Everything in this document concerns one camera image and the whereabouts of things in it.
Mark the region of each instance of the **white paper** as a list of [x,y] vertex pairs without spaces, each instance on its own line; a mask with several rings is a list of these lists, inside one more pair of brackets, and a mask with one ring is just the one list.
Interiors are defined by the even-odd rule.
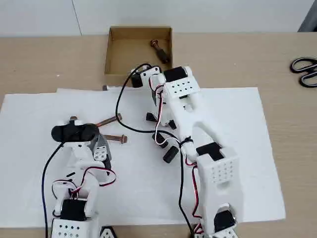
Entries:
[[[244,192],[244,221],[285,218],[280,184],[272,156],[262,104],[256,88],[205,89],[208,109],[219,115],[238,152]],[[76,92],[6,95],[0,113],[0,227],[41,227],[41,175],[44,164],[58,143],[51,129],[59,120],[77,115],[96,123],[114,115],[118,96],[113,92]],[[119,111],[124,123],[153,129],[145,121],[151,107],[148,92],[127,91]],[[180,161],[162,160],[165,150],[151,135],[129,131],[114,122],[101,127],[104,134],[128,136],[128,143],[110,142],[112,168],[117,181],[100,188],[97,210],[100,223],[147,225],[184,223],[178,208]],[[52,160],[46,179],[49,219],[55,200],[51,182],[60,178],[69,151],[63,149]],[[183,207],[188,217],[194,207],[191,169],[185,167]]]

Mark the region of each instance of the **table surface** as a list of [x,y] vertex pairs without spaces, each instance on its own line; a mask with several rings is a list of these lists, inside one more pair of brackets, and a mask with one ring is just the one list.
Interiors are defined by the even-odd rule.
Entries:
[[[100,90],[107,36],[0,38],[0,104],[6,93]],[[239,237],[316,237],[317,89],[298,84],[291,60],[317,57],[316,33],[173,34],[173,65],[190,65],[201,87],[258,87],[281,181],[286,220],[240,224]],[[120,226],[119,238],[187,237],[185,225]],[[0,229],[42,238],[43,229]]]

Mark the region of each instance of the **wall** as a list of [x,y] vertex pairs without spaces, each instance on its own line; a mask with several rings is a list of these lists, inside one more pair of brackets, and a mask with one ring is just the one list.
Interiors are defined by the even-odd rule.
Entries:
[[0,36],[105,34],[111,25],[175,32],[296,32],[314,0],[0,0]]
[[0,0],[0,36],[80,35],[71,0]]

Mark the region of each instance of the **scissors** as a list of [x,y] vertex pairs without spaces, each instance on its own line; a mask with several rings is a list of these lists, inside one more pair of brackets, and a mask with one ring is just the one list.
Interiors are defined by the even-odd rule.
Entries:
[[[309,62],[311,63],[308,66],[305,66],[303,68],[296,68],[295,65],[298,62]],[[294,60],[291,63],[290,69],[293,73],[302,73],[302,72],[306,72],[307,74],[303,75],[302,77],[300,77],[299,79],[299,83],[306,88],[317,88],[317,83],[307,83],[306,79],[308,78],[312,78],[312,77],[317,77],[317,59],[312,58],[312,57],[301,57],[298,58],[296,60]]]

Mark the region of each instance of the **white robot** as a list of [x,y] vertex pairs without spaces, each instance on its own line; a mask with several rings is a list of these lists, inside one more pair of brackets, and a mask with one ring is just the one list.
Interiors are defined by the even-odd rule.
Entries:
[[[167,139],[157,132],[159,123],[177,128],[178,142],[187,139],[181,153],[192,161],[191,164],[186,162],[187,165],[198,168],[201,184],[198,207],[201,214],[196,215],[198,203],[193,212],[194,217],[200,218],[200,224],[194,229],[195,236],[236,238],[233,228],[243,220],[239,158],[222,136],[220,125],[210,117],[190,67],[161,72],[158,66],[144,66],[135,71],[131,79],[134,87],[143,86],[151,91],[153,110],[147,114],[147,120],[157,122],[153,135],[156,143],[167,145]],[[204,130],[213,142],[196,147],[194,141],[188,140],[195,126]],[[168,151],[164,157],[166,162],[169,163],[178,152],[175,148],[173,151]]]
[[111,227],[101,227],[95,204],[100,186],[115,181],[107,140],[94,124],[83,124],[77,117],[52,129],[55,141],[66,141],[72,156],[63,171],[64,177],[52,184],[56,205],[52,238],[114,238]]

